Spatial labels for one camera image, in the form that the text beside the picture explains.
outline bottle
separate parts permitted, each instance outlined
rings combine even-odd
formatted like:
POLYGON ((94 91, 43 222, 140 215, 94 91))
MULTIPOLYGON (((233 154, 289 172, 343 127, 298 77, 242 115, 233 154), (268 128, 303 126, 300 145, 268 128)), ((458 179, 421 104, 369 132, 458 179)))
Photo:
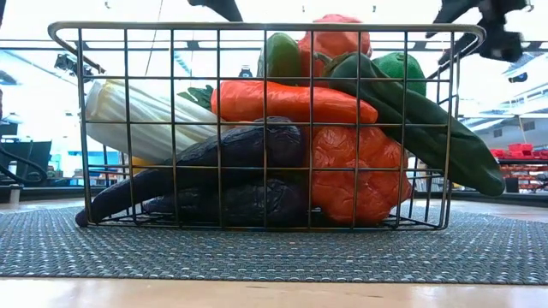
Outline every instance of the bottle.
POLYGON ((253 78, 253 74, 251 73, 251 69, 249 69, 249 65, 242 65, 240 74, 238 75, 240 78, 253 78))

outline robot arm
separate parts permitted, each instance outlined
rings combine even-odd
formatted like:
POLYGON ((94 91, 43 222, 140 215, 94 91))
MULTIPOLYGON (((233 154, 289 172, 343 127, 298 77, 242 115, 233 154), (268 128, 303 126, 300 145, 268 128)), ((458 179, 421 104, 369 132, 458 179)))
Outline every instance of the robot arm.
MULTIPOLYGON (((480 56, 506 62, 516 62, 523 54, 521 47, 521 34, 504 31, 506 24, 505 15, 511 11, 524 9, 528 6, 527 0, 442 0, 442 8, 433 23, 451 23, 461 15, 464 15, 473 7, 478 7, 482 19, 478 26, 487 32, 485 42, 474 51, 480 56)), ((431 38, 436 33, 428 33, 431 38)), ((465 34, 456 42, 456 50, 461 56, 468 53, 463 49, 472 44, 474 36, 465 34)), ((439 59, 440 65, 449 61, 449 52, 439 59)))

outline eggplant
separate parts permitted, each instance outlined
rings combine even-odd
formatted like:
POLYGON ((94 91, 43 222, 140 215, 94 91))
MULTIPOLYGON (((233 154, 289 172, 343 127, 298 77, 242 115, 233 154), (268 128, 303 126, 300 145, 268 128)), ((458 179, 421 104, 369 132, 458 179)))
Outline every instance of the eggplant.
MULTIPOLYGON (((268 122, 287 122, 287 125, 267 125, 267 166, 272 168, 301 167, 305 161, 305 136, 291 125, 288 118, 268 117, 268 122)), ((264 127, 241 126, 221 133, 221 165, 223 167, 263 167, 264 127)), ((189 146, 176 156, 177 166, 217 167, 217 136, 189 146)), ((171 159, 164 162, 171 165, 171 159)), ((242 185, 261 177, 262 169, 223 169, 223 189, 242 185)), ((217 169, 178 169, 177 191, 186 188, 211 187, 217 184, 217 169)), ((173 193, 172 169, 147 169, 134 175, 134 204, 173 193)), ((100 192, 91 204, 91 217, 83 210, 76 215, 76 223, 85 227, 105 217, 131 207, 130 182, 124 180, 100 192)))
MULTIPOLYGON (((299 227, 307 224, 308 195, 304 184, 272 178, 266 181, 266 219, 270 227, 299 227)), ((174 195, 143 204, 155 214, 175 214, 174 195)), ((189 188, 177 194, 180 221, 185 224, 219 223, 217 191, 189 188)), ((265 223, 265 186, 256 179, 223 190, 223 222, 230 227, 260 227, 265 223)))

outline plastic vegetable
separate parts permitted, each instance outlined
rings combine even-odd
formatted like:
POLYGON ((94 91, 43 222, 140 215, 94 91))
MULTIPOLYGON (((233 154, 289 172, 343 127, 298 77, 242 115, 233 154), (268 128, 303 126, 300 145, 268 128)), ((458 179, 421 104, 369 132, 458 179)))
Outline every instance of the plastic vegetable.
MULTIPOLYGON (((383 73, 387 74, 391 78, 403 78, 403 62, 405 61, 405 54, 403 52, 391 52, 386 56, 381 56, 373 59, 378 68, 383 73)), ((425 79, 422 68, 420 68, 419 62, 413 56, 408 54, 408 79, 425 79)), ((408 89, 419 93, 422 96, 426 96, 426 83, 425 82, 408 82, 408 89)))
MULTIPOLYGON (((356 78, 358 56, 361 56, 361 76, 389 78, 365 55, 357 53, 334 60, 326 74, 334 78, 356 78)), ((356 93, 355 82, 333 80, 330 87, 348 94, 356 93)), ((402 123, 403 88, 397 82, 362 82, 359 96, 378 111, 380 123, 402 123)), ((407 123, 448 124, 448 114, 437 104, 415 91, 406 94, 407 123)), ((455 118, 450 118, 450 161, 448 177, 457 184, 476 189, 489 196, 504 192, 503 174, 497 161, 475 133, 455 118)), ((402 140, 400 127, 384 127, 384 132, 398 142, 402 140)), ((406 127, 405 147, 426 165, 444 169, 447 128, 406 127)))
MULTIPOLYGON (((356 99, 332 89, 314 87, 313 116, 315 122, 356 123, 356 99)), ((217 112, 217 89, 211 97, 200 96, 202 91, 189 88, 200 97, 200 105, 211 102, 217 112)), ((263 81, 227 80, 221 83, 221 117, 226 121, 253 121, 263 117, 263 81)), ((267 115, 285 116, 291 121, 310 121, 310 87, 284 86, 267 82, 267 115)), ((374 123, 377 111, 366 102, 360 103, 362 123, 374 123)))
MULTIPOLYGON (((360 20, 339 14, 328 14, 314 22, 317 23, 361 23, 360 20)), ((311 53, 311 33, 307 32, 305 37, 299 41, 299 50, 301 51, 301 75, 310 76, 310 53, 311 53)), ((358 51, 358 33, 357 32, 315 32, 314 33, 314 53, 320 53, 324 56, 334 58, 347 52, 358 51)), ((369 33, 361 33, 361 52, 371 55, 371 43, 369 33)), ((325 61, 321 58, 314 60, 314 77, 320 77, 324 70, 325 61)), ((325 82, 318 81, 315 86, 327 86, 325 82)))
MULTIPOLYGON (((257 63, 257 77, 265 76, 265 61, 267 77, 301 76, 299 47, 297 42, 285 33, 274 33, 266 40, 266 59, 265 51, 261 50, 257 63)), ((277 83, 294 86, 298 82, 280 80, 277 83)))
MULTIPOLYGON (((300 167, 304 160, 305 142, 302 131, 291 125, 288 119, 271 117, 271 122, 287 122, 287 125, 269 126, 268 166, 300 167)), ((262 167, 264 131, 262 126, 245 126, 230 129, 221 134, 222 165, 226 167, 262 167)), ((217 166, 217 136, 189 146, 177 155, 179 166, 217 166)), ((210 187, 217 182, 216 169, 178 169, 178 189, 210 187)), ((242 185, 254 178, 262 178, 262 169, 225 169, 222 177, 226 187, 242 185)), ((108 215, 116 214, 131 206, 129 180, 117 182, 104 189, 92 201, 91 222, 99 222, 108 215)), ((173 193, 171 169, 146 169, 134 176, 134 202, 173 193)), ((76 223, 85 227, 88 217, 85 211, 76 216, 76 223)))
MULTIPOLYGON (((308 194, 300 184, 279 179, 266 181, 267 223, 271 227, 305 226, 308 194)), ((217 189, 186 189, 177 196, 182 222, 219 222, 217 189)), ((175 214, 173 194, 155 198, 143 205, 150 213, 175 214)), ((223 219, 227 226, 259 227, 264 225, 265 189, 257 179, 223 191, 223 219)))
MULTIPOLYGON (((348 127, 323 127, 313 140, 313 163, 319 168, 353 168, 356 131, 348 127)), ((401 146, 377 127, 360 129, 359 166, 361 168, 398 168, 401 146)), ((382 222, 398 202, 399 172, 361 171, 358 177, 356 223, 382 222)), ((409 198, 411 186, 403 174, 402 201, 409 198)), ((354 171, 319 171, 313 174, 313 202, 336 222, 352 222, 354 171)))
MULTIPOLYGON (((126 90, 123 80, 96 80, 86 98, 87 120, 126 121, 126 90)), ((136 86, 129 87, 131 121, 171 122, 171 101, 136 86)), ((176 121, 217 121, 210 111, 176 98, 176 121)), ((87 134, 113 149, 128 153, 126 124, 88 123, 87 134)), ((176 149, 182 151, 217 134, 216 126, 176 126, 176 149)), ((132 125, 132 155, 150 163, 171 157, 170 125, 132 125)))

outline green cucumber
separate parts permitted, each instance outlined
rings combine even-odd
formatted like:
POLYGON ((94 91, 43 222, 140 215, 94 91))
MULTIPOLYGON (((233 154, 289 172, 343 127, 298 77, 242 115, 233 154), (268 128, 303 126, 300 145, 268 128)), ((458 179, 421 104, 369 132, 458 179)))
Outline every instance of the green cucumber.
MULTIPOLYGON (((326 68, 324 75, 332 78, 356 78, 358 59, 360 75, 363 78, 390 78, 367 56, 358 53, 345 54, 335 58, 326 68)), ((356 95, 356 82, 333 80, 330 88, 356 95)), ((483 140, 464 124, 436 103, 411 90, 406 92, 398 82, 360 83, 360 99, 368 102, 378 112, 378 123, 402 123, 403 95, 406 96, 406 149, 434 169, 445 169, 445 155, 448 132, 446 127, 420 127, 418 124, 448 125, 450 123, 450 180, 465 187, 476 189, 488 196, 499 196, 504 192, 505 182, 497 160, 483 140)), ((402 142, 401 127, 382 127, 392 139, 402 142)))

